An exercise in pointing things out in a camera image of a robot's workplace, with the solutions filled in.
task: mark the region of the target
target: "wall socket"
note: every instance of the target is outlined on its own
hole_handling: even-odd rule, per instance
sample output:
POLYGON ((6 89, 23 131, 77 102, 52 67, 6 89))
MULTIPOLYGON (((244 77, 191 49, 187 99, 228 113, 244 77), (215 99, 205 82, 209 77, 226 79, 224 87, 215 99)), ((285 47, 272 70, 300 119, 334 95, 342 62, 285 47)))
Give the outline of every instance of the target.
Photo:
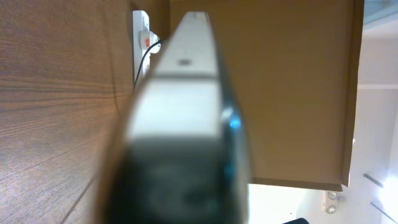
MULTIPOLYGON (((133 51, 133 61, 134 61, 134 81, 137 78, 139 64, 141 59, 145 54, 145 50, 142 49, 140 44, 140 37, 142 31, 149 30, 149 16, 143 10, 136 10, 132 12, 132 51, 133 51)), ((150 65, 150 53, 147 54, 142 63, 142 73, 140 78, 144 77, 147 73, 150 65)))

